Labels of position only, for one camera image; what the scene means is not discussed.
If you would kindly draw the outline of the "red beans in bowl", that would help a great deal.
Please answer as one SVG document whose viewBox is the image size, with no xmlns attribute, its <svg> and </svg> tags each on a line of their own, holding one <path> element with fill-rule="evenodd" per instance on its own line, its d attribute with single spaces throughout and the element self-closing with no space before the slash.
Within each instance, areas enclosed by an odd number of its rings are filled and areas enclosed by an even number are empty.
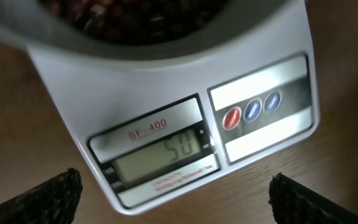
<svg viewBox="0 0 358 224">
<path fill-rule="evenodd" d="M 153 45 L 203 28 L 226 0 L 40 0 L 86 35 L 122 45 Z"/>
</svg>

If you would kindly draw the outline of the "white digital kitchen scale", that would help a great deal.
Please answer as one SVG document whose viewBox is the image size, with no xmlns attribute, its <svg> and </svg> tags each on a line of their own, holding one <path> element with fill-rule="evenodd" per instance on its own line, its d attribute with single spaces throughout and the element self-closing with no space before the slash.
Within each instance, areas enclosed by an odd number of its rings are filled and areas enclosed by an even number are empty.
<svg viewBox="0 0 358 224">
<path fill-rule="evenodd" d="M 306 4 L 277 1 L 230 44 L 186 58 L 29 55 L 111 206 L 138 215 L 309 137 L 320 121 Z"/>
</svg>

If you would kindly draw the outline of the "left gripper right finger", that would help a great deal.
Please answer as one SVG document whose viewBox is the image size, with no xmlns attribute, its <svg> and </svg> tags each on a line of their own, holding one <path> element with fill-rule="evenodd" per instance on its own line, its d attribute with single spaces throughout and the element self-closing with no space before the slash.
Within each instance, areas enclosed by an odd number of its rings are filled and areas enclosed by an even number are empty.
<svg viewBox="0 0 358 224">
<path fill-rule="evenodd" d="M 269 183 L 269 201 L 278 224 L 351 224 L 358 215 L 278 173 Z"/>
</svg>

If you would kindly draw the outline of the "white round bowl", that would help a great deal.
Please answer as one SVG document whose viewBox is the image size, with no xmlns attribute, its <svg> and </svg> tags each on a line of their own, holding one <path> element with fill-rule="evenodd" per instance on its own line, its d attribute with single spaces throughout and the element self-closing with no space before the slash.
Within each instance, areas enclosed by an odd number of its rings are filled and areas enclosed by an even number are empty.
<svg viewBox="0 0 358 224">
<path fill-rule="evenodd" d="M 236 40 L 286 5 L 286 1 L 227 1 L 203 28 L 180 39 L 153 45 L 122 45 L 86 35 L 49 13 L 40 1 L 0 1 L 0 39 L 108 60 L 165 60 Z"/>
</svg>

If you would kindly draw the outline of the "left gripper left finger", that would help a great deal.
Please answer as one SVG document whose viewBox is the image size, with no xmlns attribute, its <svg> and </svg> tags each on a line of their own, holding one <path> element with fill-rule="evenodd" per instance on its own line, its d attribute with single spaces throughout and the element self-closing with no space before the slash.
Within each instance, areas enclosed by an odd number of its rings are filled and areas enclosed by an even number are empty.
<svg viewBox="0 0 358 224">
<path fill-rule="evenodd" d="M 77 169 L 65 172 L 0 204 L 0 224 L 71 224 L 83 185 Z"/>
</svg>

